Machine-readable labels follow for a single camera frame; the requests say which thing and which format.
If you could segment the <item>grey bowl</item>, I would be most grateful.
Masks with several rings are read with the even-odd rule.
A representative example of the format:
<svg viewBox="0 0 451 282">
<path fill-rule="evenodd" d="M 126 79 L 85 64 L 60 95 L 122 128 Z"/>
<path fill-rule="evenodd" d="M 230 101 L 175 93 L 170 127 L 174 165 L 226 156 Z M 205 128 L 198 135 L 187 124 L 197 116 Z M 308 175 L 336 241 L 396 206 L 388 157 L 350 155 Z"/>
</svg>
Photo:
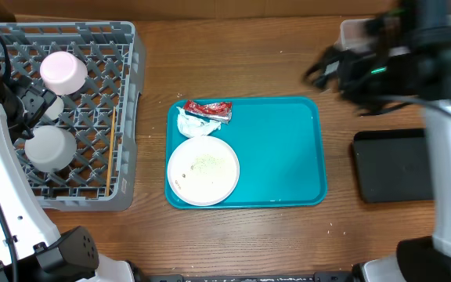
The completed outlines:
<svg viewBox="0 0 451 282">
<path fill-rule="evenodd" d="M 24 152 L 41 172 L 56 172 L 69 165 L 77 151 L 75 137 L 62 128 L 44 125 L 33 131 L 34 137 L 24 144 Z"/>
</svg>

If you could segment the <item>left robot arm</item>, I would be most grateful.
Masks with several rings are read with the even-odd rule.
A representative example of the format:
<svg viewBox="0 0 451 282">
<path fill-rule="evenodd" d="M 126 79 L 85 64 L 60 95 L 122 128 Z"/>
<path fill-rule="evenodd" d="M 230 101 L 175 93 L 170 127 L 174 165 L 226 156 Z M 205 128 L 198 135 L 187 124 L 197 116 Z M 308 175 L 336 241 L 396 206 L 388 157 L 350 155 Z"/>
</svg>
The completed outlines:
<svg viewBox="0 0 451 282">
<path fill-rule="evenodd" d="M 101 255 L 87 229 L 60 234 L 31 192 L 13 143 L 33 136 L 57 98 L 29 78 L 0 74 L 0 281 L 145 281 L 132 262 Z"/>
</svg>

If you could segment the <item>white paper cup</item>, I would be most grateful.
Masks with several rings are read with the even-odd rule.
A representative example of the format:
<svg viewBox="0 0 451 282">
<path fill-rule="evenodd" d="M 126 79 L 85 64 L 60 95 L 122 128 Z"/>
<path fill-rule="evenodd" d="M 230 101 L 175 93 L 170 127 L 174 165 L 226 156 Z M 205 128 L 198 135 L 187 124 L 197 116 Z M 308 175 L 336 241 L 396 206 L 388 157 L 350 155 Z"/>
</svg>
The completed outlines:
<svg viewBox="0 0 451 282">
<path fill-rule="evenodd" d="M 56 97 L 56 100 L 53 102 L 53 104 L 46 110 L 45 116 L 55 121 L 59 118 L 59 115 L 63 113 L 64 110 L 64 102 L 60 96 Z"/>
</svg>

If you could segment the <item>large white plate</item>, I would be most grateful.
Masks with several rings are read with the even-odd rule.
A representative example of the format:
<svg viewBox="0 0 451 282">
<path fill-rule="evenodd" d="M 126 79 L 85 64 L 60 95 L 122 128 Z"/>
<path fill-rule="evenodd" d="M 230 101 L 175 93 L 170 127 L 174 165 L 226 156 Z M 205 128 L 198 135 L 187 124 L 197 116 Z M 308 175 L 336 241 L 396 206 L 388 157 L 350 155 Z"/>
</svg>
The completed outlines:
<svg viewBox="0 0 451 282">
<path fill-rule="evenodd" d="M 240 178 L 233 148 L 213 136 L 198 136 L 178 145 L 168 160 L 171 192 L 186 204 L 207 207 L 224 201 Z"/>
</svg>

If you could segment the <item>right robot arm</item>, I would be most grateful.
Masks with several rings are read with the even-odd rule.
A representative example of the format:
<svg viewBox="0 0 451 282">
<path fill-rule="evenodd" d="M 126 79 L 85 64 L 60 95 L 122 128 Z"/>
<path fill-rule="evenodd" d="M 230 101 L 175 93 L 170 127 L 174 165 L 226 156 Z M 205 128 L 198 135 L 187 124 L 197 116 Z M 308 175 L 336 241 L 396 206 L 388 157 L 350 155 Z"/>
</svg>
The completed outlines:
<svg viewBox="0 0 451 282">
<path fill-rule="evenodd" d="M 435 230 L 403 240 L 395 254 L 355 265 L 351 281 L 451 281 L 451 2 L 401 1 L 364 20 L 363 52 L 330 47 L 304 74 L 324 89 L 337 80 L 342 99 L 364 116 L 412 104 L 424 109 Z"/>
</svg>

